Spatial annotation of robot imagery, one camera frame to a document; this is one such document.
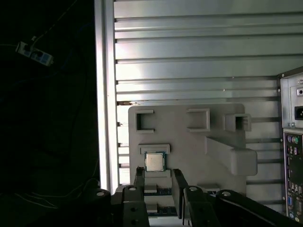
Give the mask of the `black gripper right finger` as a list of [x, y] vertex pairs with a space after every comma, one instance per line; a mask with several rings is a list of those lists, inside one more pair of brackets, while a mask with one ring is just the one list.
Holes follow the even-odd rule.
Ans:
[[193, 227], [300, 227], [301, 224], [233, 190], [215, 196], [172, 171], [172, 196], [178, 218]]

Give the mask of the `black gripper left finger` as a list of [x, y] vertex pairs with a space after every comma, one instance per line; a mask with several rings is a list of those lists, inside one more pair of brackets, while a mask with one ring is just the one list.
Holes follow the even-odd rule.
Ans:
[[92, 211], [97, 218], [97, 227], [148, 227], [149, 219], [144, 202], [143, 167], [136, 168], [134, 183], [118, 186], [112, 195], [99, 189], [95, 192]]

